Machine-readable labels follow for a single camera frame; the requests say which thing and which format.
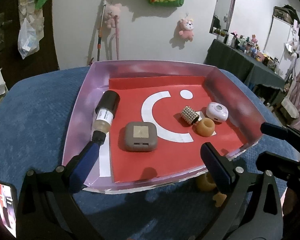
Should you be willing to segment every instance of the white c shape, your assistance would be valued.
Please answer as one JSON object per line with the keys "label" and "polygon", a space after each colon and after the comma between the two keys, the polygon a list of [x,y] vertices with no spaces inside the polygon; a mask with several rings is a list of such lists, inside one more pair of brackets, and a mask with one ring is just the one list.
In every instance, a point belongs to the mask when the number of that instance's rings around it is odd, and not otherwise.
{"label": "white c shape", "polygon": [[162,98],[170,98],[168,91],[158,92],[149,96],[142,104],[141,117],[144,122],[151,122],[157,128],[157,134],[160,138],[171,142],[193,142],[190,133],[175,133],[161,127],[152,115],[154,104]]}

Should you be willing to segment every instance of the wooden door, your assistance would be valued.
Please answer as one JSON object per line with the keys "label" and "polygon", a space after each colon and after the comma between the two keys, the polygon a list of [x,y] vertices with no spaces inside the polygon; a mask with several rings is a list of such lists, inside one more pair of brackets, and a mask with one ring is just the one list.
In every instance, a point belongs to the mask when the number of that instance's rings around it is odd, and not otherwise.
{"label": "wooden door", "polygon": [[18,51],[18,0],[0,0],[0,68],[8,89],[22,79],[59,69],[53,40],[52,0],[42,9],[44,37],[40,40],[40,49],[22,59]]}

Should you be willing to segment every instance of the brown square case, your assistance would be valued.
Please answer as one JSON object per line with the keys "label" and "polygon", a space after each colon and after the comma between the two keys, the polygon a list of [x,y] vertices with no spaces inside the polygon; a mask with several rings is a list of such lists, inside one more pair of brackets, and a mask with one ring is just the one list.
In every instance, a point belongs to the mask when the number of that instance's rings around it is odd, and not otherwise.
{"label": "brown square case", "polygon": [[130,122],[124,135],[125,147],[131,152],[151,152],[157,147],[157,128],[151,122]]}

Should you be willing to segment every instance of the blue blanket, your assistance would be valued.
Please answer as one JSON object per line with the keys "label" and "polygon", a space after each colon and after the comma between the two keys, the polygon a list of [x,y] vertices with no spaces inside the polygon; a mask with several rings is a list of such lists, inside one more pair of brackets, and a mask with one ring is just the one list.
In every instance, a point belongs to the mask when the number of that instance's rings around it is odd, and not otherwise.
{"label": "blue blanket", "polygon": [[[26,171],[52,171],[61,164],[66,131],[88,67],[55,71],[18,82],[0,104],[0,180],[20,193]],[[260,100],[234,75],[223,71],[268,122],[278,124]],[[268,150],[295,159],[286,142],[264,135],[235,160],[258,172],[258,154]],[[285,183],[277,180],[280,195]],[[194,179],[144,192],[103,195],[81,191],[74,199],[105,239],[186,240],[198,235],[218,212],[213,192],[201,193]]]}

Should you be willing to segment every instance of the small bottle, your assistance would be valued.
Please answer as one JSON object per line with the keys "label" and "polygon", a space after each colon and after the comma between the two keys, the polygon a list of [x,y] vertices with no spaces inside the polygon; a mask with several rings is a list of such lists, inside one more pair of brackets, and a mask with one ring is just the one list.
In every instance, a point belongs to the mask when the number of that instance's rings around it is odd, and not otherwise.
{"label": "small bottle", "polygon": [[103,93],[95,109],[97,118],[92,125],[94,130],[101,131],[105,134],[109,132],[119,101],[120,96],[117,92],[108,90]]}

